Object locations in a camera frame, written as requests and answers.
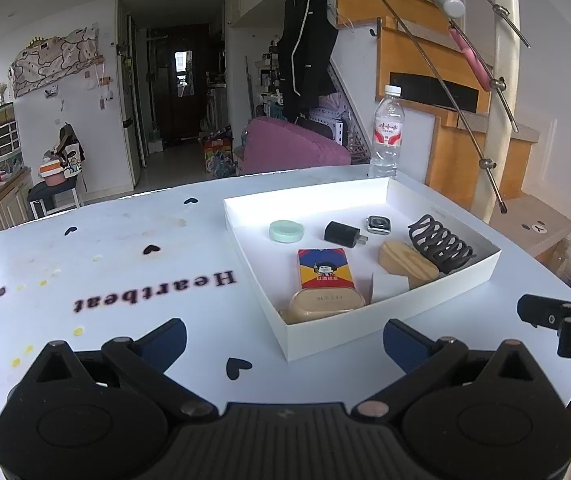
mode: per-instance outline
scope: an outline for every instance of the water bottle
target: water bottle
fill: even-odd
[[[397,177],[405,113],[399,102],[401,88],[387,85],[385,97],[374,112],[370,178]]]

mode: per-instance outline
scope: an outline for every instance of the white table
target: white table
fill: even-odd
[[[171,317],[185,322],[188,343],[167,375],[221,412],[230,401],[339,400],[351,409],[392,383],[403,373],[385,354],[381,332],[287,364],[249,289],[223,214],[224,198],[366,175],[366,166],[352,166],[202,182],[86,206],[0,232],[0,291],[5,287],[0,295],[0,411],[10,388],[48,341],[65,339],[75,350],[98,349],[115,336],[139,338]],[[409,324],[433,339],[455,336],[472,349],[496,349],[506,338],[523,340],[569,402],[571,360],[556,355],[553,331],[521,322],[517,301],[526,293],[571,301],[571,290],[454,203],[404,175],[399,180],[503,250],[488,283]],[[185,204],[189,198],[198,203]],[[161,250],[143,254],[152,244]],[[227,271],[236,283],[227,283]],[[224,285],[217,286],[216,273]],[[201,276],[208,283],[197,286]],[[114,298],[111,294],[120,299],[104,304]],[[129,301],[121,299],[124,294]],[[102,301],[90,308],[96,300],[88,299],[95,297]],[[77,329],[82,335],[73,335]],[[231,357],[253,365],[235,381],[226,374]]]

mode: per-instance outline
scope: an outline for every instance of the black jacket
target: black jacket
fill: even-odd
[[[319,96],[335,92],[329,58],[339,32],[328,22],[328,0],[286,0],[279,69],[283,112],[294,122],[319,105]]]

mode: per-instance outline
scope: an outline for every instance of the white floor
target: white floor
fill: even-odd
[[[134,193],[144,193],[168,187],[183,186],[211,180],[205,171],[203,150],[198,142],[188,142],[168,148],[164,152],[152,153],[147,168],[140,174]]]

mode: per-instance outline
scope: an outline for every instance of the window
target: window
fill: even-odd
[[[194,69],[192,66],[192,51],[175,52],[176,88],[179,97],[194,95]]]

